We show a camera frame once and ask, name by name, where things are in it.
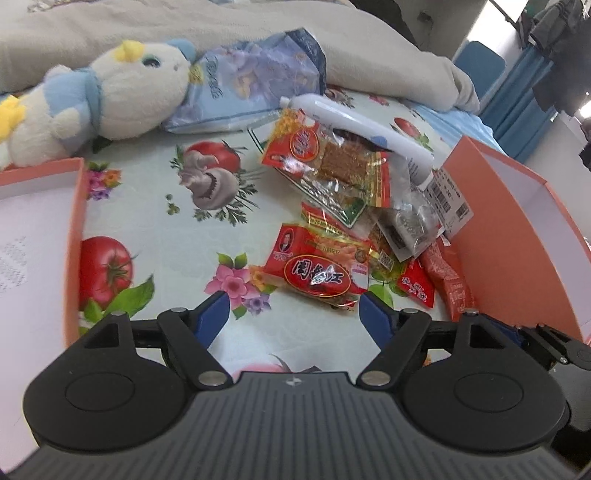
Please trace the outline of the red orange corn snack packet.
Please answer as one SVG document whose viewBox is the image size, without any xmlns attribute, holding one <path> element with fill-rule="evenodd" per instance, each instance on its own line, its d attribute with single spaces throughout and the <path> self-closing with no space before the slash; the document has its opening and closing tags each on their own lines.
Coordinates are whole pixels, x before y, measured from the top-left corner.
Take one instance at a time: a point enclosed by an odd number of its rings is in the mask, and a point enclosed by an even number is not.
<svg viewBox="0 0 591 480">
<path fill-rule="evenodd" d="M 349 310 L 369 287 L 370 247 L 349 236 L 283 223 L 262 270 L 267 282 Z"/>
</svg>

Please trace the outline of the red spicy strip packet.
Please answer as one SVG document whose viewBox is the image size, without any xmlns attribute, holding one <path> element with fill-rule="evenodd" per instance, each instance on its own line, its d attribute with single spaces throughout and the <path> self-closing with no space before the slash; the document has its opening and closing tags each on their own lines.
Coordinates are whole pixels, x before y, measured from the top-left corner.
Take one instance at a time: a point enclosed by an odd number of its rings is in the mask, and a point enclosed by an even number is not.
<svg viewBox="0 0 591 480">
<path fill-rule="evenodd" d="M 336 135 L 301 110 L 284 109 L 262 157 L 263 165 L 297 178 L 334 182 L 367 208 L 392 206 L 388 155 Z"/>
</svg>

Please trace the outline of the small red packet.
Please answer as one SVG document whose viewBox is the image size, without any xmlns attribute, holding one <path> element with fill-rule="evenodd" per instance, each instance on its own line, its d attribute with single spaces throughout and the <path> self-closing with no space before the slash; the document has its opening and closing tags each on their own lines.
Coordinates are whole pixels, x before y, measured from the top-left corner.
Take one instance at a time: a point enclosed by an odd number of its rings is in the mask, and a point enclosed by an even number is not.
<svg viewBox="0 0 591 480">
<path fill-rule="evenodd" d="M 397 286 L 423 307 L 431 309 L 435 306 L 435 287 L 417 259 L 408 259 L 403 265 Z"/>
</svg>

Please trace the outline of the orange box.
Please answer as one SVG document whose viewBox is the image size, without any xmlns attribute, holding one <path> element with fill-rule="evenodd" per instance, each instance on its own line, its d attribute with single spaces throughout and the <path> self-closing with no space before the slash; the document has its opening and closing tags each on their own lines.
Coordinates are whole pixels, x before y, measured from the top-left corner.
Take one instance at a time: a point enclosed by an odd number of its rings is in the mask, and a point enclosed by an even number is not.
<svg viewBox="0 0 591 480">
<path fill-rule="evenodd" d="M 470 137 L 440 171 L 463 196 L 451 242 L 479 309 L 589 342 L 590 248 L 550 184 Z"/>
</svg>

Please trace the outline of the floral fruit mat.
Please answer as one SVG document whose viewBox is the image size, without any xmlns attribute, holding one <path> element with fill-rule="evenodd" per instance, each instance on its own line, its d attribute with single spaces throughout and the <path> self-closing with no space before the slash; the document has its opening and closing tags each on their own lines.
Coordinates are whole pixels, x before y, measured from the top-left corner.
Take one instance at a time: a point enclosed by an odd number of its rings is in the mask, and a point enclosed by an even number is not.
<svg viewBox="0 0 591 480">
<path fill-rule="evenodd" d="M 260 165 L 249 134 L 212 136 L 209 144 L 238 178 L 238 200 L 221 213 L 201 213 L 176 170 L 177 154 L 192 143 L 190 136 L 153 132 L 87 162 L 92 189 L 81 243 L 91 239 L 131 265 L 130 292 L 118 304 L 135 319 L 150 319 L 172 307 L 193 308 L 222 289 L 232 310 L 211 353 L 228 372 L 358 375 L 378 349 L 356 313 L 249 278 L 250 267 L 266 262 L 280 226 L 300 217 L 300 194 Z M 101 300 L 88 311 L 78 305 L 78 333 L 102 308 Z"/>
</svg>

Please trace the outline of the green bordered tofu snack packet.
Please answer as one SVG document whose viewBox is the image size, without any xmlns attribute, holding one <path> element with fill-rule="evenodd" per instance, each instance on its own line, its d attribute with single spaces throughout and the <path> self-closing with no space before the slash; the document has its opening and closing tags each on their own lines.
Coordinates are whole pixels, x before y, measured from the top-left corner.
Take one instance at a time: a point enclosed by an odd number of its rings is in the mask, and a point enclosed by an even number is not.
<svg viewBox="0 0 591 480">
<path fill-rule="evenodd" d="M 270 140 L 271 130 L 276 125 L 276 120 L 269 123 L 256 123 L 246 129 L 254 145 L 263 153 L 266 144 Z M 308 200 L 313 200 L 332 216 L 337 218 L 346 227 L 353 227 L 356 220 L 360 218 L 367 208 L 367 202 L 359 197 L 345 193 L 341 187 L 334 182 L 311 180 L 310 178 L 297 178 L 294 174 L 276 169 L 283 178 L 286 178 L 295 189 L 304 194 Z"/>
</svg>

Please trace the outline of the white spray bottle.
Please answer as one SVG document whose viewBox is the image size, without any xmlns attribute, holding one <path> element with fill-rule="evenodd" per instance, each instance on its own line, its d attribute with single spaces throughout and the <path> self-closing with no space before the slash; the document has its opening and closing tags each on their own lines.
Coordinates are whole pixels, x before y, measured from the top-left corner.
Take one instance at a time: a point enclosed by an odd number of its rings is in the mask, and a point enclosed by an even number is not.
<svg viewBox="0 0 591 480">
<path fill-rule="evenodd" d="M 408 161 L 411 182 L 425 190 L 433 180 L 435 157 L 425 147 L 348 107 L 317 94 L 281 97 L 280 107 L 301 110 L 332 129 L 360 136 L 382 150 L 395 152 Z"/>
</svg>

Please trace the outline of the orange box lid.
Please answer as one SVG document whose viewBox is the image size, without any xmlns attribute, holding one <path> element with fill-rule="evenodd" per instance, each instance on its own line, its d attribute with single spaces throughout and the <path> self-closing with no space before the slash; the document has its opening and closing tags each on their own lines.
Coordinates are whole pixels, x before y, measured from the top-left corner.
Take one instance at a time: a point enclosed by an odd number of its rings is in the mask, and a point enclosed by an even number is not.
<svg viewBox="0 0 591 480">
<path fill-rule="evenodd" d="M 86 209 L 82 159 L 1 174 L 1 468 L 36 448 L 23 413 L 29 383 L 78 337 Z"/>
</svg>

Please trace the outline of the blue curtain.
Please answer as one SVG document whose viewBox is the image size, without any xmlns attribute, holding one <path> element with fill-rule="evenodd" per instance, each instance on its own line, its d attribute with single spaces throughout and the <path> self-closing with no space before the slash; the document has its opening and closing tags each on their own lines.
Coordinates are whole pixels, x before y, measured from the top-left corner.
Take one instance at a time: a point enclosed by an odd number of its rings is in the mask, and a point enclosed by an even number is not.
<svg viewBox="0 0 591 480">
<path fill-rule="evenodd" d="M 534 152 L 556 113 L 555 109 L 543 111 L 533 92 L 551 67 L 551 60 L 528 46 L 480 114 L 503 151 L 520 163 Z"/>
</svg>

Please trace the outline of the white blue plush toy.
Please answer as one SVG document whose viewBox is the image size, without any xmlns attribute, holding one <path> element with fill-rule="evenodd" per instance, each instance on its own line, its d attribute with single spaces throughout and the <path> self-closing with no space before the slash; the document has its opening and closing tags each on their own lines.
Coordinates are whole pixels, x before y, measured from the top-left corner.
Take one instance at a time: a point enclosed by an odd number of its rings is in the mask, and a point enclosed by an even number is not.
<svg viewBox="0 0 591 480">
<path fill-rule="evenodd" d="M 88 67 L 51 68 L 20 96 L 1 101 L 1 166 L 69 158 L 98 137 L 139 137 L 183 102 L 197 50 L 184 39 L 125 40 Z"/>
</svg>

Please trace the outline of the blue floral snack bag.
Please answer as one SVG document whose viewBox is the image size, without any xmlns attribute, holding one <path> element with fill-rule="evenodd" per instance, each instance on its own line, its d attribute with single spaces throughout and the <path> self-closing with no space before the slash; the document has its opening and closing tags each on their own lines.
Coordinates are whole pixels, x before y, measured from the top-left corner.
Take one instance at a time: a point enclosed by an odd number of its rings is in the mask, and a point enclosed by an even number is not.
<svg viewBox="0 0 591 480">
<path fill-rule="evenodd" d="M 327 89 L 327 57 L 308 30 L 208 50 L 189 71 L 183 102 L 161 128 L 173 134 L 245 129 L 280 100 Z"/>
</svg>

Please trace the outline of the blue chair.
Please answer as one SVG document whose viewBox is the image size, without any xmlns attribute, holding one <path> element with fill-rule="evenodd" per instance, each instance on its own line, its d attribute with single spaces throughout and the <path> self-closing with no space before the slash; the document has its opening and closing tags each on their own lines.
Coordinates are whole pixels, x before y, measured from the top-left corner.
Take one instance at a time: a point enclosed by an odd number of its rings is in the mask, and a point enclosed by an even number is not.
<svg viewBox="0 0 591 480">
<path fill-rule="evenodd" d="M 454 60 L 454 64 L 472 80 L 482 99 L 505 71 L 505 60 L 478 41 L 468 42 Z"/>
</svg>

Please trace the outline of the hanging dark clothes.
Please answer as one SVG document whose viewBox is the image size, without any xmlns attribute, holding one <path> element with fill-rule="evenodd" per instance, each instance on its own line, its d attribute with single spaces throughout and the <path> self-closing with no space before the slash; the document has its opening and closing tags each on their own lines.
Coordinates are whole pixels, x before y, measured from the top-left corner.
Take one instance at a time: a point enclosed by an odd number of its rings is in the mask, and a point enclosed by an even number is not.
<svg viewBox="0 0 591 480">
<path fill-rule="evenodd" d="M 538 107 L 575 115 L 590 96 L 590 12 L 582 1 L 529 1 L 520 27 L 536 62 Z"/>
</svg>

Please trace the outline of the grey duvet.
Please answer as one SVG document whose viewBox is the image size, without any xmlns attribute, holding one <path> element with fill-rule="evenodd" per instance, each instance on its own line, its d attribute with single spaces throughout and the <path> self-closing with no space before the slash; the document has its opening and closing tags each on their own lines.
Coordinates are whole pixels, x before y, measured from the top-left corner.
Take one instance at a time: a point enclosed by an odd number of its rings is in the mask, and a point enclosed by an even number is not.
<svg viewBox="0 0 591 480">
<path fill-rule="evenodd" d="M 406 98 L 434 110 L 475 112 L 470 77 L 423 52 L 379 18 L 322 1 L 216 5 L 211 1 L 73 3 L 10 18 L 1 7 L 1 89 L 20 91 L 62 64 L 88 65 L 125 39 L 185 38 L 198 53 L 304 28 L 320 43 L 332 85 Z"/>
</svg>

